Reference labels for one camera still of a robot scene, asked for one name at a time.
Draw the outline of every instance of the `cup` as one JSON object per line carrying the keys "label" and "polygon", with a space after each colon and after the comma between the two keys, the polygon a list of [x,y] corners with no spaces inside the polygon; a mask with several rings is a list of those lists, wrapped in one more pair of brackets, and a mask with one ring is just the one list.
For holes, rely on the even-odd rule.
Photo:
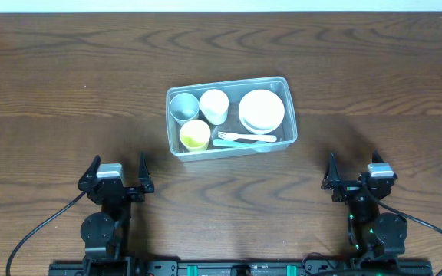
{"label": "cup", "polygon": [[211,129],[202,120],[190,120],[180,128],[180,142],[190,152],[206,150],[210,138]]}
{"label": "cup", "polygon": [[211,89],[204,92],[199,105],[200,110],[211,124],[218,126],[226,121],[229,99],[221,90]]}
{"label": "cup", "polygon": [[199,118],[199,101],[192,94],[178,94],[170,101],[170,114],[183,126],[186,122]]}

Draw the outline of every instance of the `clear rectangular tray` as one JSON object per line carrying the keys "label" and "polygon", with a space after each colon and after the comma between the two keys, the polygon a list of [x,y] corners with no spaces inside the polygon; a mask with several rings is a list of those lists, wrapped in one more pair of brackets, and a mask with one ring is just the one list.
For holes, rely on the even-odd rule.
{"label": "clear rectangular tray", "polygon": [[[200,99],[202,94],[209,89],[219,89],[226,93],[229,99],[228,119],[225,123],[214,126],[206,120],[201,111],[199,119],[209,124],[211,128],[211,140],[207,150],[201,152],[189,152],[180,142],[180,125],[170,114],[170,101],[180,93],[190,93]],[[240,122],[238,117],[239,102],[248,92],[256,89],[266,89],[277,94],[284,103],[285,115],[281,125],[272,131],[272,135],[278,137],[274,143],[265,143],[259,145],[248,145],[247,147],[218,147],[213,146],[213,139],[217,138],[218,131],[234,132],[239,134],[251,134]],[[197,161],[205,159],[224,158],[231,156],[242,156],[255,153],[269,153],[278,150],[285,150],[289,144],[294,143],[298,138],[296,127],[295,109],[292,104],[291,93],[289,92],[288,82],[284,77],[262,77],[247,80],[230,80],[211,84],[196,84],[185,87],[173,87],[167,91],[167,133],[170,151],[180,161]]]}

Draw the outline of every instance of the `brown wooden surface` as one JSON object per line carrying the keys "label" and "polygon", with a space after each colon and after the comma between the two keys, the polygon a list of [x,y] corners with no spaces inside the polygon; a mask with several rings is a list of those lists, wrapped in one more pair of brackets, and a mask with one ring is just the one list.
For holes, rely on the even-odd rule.
{"label": "brown wooden surface", "polygon": [[[299,138],[286,151],[182,163],[169,87],[284,76]],[[442,228],[442,14],[0,15],[0,275],[20,239],[77,194],[95,154],[134,184],[130,249],[182,259],[351,251],[347,209],[320,190],[328,153],[355,178],[378,149],[384,202]],[[82,199],[17,254],[13,275],[79,260]],[[409,223],[406,256],[442,267],[442,236]]]}

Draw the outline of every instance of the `fork handle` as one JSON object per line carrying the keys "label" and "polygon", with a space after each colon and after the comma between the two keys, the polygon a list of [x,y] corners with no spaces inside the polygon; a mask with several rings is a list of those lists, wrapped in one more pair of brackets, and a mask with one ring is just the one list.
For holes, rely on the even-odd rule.
{"label": "fork handle", "polygon": [[259,135],[259,134],[239,134],[238,139],[248,139],[248,140],[264,141],[270,143],[277,141],[277,137],[274,135]]}

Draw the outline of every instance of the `stacked white dish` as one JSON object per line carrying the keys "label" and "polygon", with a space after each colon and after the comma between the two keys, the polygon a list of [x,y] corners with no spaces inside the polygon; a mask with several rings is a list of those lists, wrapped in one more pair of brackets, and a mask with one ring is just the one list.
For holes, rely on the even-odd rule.
{"label": "stacked white dish", "polygon": [[267,134],[284,119],[284,104],[269,90],[248,92],[239,103],[239,121],[251,133]]}

